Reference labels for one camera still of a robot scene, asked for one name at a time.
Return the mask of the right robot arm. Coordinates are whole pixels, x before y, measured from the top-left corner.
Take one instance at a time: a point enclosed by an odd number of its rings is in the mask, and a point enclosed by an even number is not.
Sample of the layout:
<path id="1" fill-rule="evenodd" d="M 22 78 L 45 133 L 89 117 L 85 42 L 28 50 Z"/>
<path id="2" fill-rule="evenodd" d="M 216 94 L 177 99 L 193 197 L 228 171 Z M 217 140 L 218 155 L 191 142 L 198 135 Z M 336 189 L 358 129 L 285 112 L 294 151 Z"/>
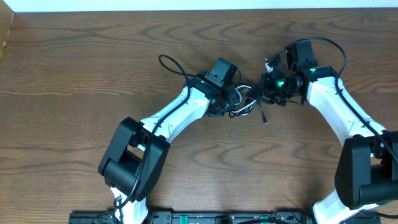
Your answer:
<path id="1" fill-rule="evenodd" d="M 320 66 L 312 38 L 296 40 L 281 49 L 287 71 L 276 53 L 265 63 L 250 98 L 285 106 L 293 97 L 308 102 L 324 117 L 342 145 L 335 189 L 314 203 L 307 223 L 358 223 L 360 217 L 381 218 L 374 208 L 397 200 L 397 132 L 375 122 L 344 87 L 341 73 Z"/>

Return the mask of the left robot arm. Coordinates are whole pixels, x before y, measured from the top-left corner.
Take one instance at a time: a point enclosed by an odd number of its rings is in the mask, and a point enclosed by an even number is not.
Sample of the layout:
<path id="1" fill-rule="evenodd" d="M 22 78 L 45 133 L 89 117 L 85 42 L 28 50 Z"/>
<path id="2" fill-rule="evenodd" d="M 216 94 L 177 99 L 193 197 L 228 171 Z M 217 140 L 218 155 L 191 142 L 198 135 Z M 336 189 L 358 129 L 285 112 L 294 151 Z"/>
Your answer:
<path id="1" fill-rule="evenodd" d="M 98 166 L 114 194 L 113 222 L 146 219 L 146 197 L 160 177 L 171 142 L 192 122 L 205 115 L 222 117 L 240 103 L 232 81 L 238 72 L 223 58 L 196 75 L 179 65 L 174 73 L 184 76 L 185 83 L 176 99 L 150 117 L 121 121 Z"/>

